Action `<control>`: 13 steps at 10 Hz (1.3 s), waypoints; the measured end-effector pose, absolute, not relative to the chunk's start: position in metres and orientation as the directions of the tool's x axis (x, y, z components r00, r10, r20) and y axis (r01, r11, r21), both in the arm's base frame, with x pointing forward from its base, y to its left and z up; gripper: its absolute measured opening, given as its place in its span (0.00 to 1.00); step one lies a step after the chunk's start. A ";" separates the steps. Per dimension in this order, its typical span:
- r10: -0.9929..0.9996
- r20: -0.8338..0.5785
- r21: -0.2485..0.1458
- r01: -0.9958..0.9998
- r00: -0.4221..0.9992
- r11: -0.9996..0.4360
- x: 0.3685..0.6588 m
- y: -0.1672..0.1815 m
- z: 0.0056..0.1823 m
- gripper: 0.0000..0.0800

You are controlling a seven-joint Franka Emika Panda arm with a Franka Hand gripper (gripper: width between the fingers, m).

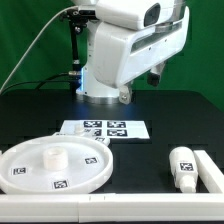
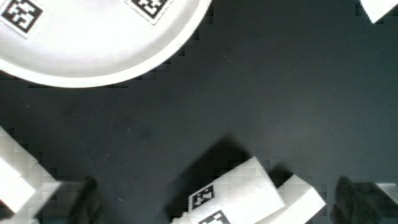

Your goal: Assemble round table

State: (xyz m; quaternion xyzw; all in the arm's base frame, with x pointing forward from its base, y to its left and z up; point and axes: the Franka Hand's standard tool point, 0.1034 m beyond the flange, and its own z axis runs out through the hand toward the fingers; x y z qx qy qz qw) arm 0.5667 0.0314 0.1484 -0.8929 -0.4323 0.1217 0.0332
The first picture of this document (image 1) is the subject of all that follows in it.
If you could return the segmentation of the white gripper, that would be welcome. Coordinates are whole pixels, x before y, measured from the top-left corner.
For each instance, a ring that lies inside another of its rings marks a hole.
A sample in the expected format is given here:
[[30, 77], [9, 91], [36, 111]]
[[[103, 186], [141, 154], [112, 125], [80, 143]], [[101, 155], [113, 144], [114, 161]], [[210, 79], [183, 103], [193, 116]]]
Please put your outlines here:
[[188, 7], [184, 17], [167, 32], [157, 33], [157, 26], [134, 31], [101, 22], [94, 39], [92, 65], [95, 78], [112, 88], [121, 86], [120, 102], [130, 103], [132, 89], [125, 84], [151, 69], [147, 83], [156, 87], [166, 65], [164, 61], [183, 49], [188, 23]]

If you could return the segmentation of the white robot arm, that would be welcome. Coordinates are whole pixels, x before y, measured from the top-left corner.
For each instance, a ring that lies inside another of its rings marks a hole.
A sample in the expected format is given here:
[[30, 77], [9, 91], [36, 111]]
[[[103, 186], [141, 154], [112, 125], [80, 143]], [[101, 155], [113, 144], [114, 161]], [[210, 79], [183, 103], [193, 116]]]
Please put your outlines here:
[[186, 42], [186, 0], [71, 0], [88, 18], [87, 64], [78, 96], [98, 104], [131, 102], [133, 80], [159, 83]]

